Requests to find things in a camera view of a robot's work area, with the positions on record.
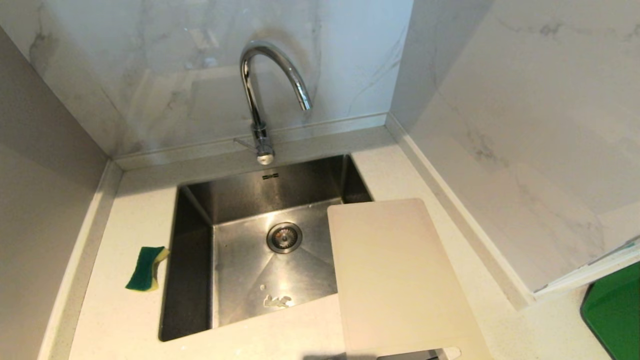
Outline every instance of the countertop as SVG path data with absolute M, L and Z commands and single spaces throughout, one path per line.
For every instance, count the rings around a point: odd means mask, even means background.
M 424 201 L 495 359 L 608 359 L 580 319 L 585 288 L 515 311 L 384 127 L 278 146 L 274 165 L 351 152 L 374 200 Z M 177 186 L 260 169 L 248 151 L 124 174 L 76 328 L 70 359 L 321 359 L 344 351 L 337 295 L 185 338 L 158 340 L 162 290 L 124 285 L 142 246 L 170 244 Z M 158 269 L 162 289 L 166 262 Z

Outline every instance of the stainless steel sink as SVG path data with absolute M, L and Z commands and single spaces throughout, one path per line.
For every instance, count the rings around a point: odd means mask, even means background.
M 326 209 L 366 201 L 348 155 L 181 186 L 160 340 L 336 293 Z

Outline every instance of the sponge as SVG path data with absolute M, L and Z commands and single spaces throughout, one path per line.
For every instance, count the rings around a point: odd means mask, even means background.
M 166 259 L 169 250 L 161 247 L 142 247 L 138 254 L 136 269 L 131 275 L 127 289 L 136 291 L 152 291 L 158 289 L 158 281 L 154 277 L 156 265 Z

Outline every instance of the marble wall tile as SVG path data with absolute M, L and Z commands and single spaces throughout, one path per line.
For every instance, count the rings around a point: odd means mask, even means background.
M 537 290 L 640 234 L 640 4 L 468 9 L 414 10 L 391 112 Z
M 314 101 L 255 59 L 271 129 L 389 110 L 412 0 L 2 0 L 0 26 L 111 156 L 249 133 L 249 40 L 281 47 Z

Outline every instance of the white cutting board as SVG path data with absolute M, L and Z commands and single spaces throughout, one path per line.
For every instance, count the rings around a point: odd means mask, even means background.
M 461 360 L 492 358 L 421 200 L 328 214 L 349 358 L 447 347 Z

